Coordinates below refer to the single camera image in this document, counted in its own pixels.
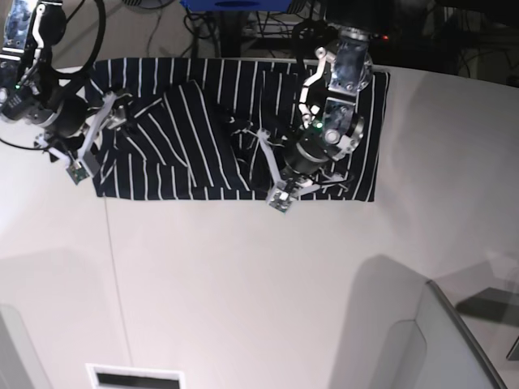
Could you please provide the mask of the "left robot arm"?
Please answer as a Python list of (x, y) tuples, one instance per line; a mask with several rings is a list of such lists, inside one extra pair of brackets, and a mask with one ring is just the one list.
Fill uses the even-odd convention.
[(305, 195), (348, 186), (350, 173), (325, 169), (350, 158), (368, 142), (372, 120), (359, 112), (360, 94), (375, 86), (370, 42), (388, 30), (393, 5), (392, 1), (324, 4), (324, 21), (337, 30), (337, 38), (315, 49), (317, 68), (303, 80), (298, 98), (301, 124), (288, 138), (281, 163), (275, 157), (272, 132), (264, 126), (256, 132), (272, 179), (266, 197), (270, 207), (285, 213)]

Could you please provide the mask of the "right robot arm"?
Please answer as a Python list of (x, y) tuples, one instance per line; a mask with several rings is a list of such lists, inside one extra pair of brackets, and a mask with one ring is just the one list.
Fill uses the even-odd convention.
[(60, 1), (14, 1), (6, 17), (1, 46), (1, 119), (26, 121), (42, 129), (30, 150), (61, 161), (74, 183), (95, 177), (101, 165), (95, 142), (106, 128), (127, 124), (131, 94), (124, 90), (100, 93), (91, 106), (79, 95), (93, 85), (93, 68), (105, 36), (106, 11), (98, 11), (97, 37), (87, 61), (77, 71), (65, 73), (52, 65), (53, 47), (63, 38), (69, 17)]

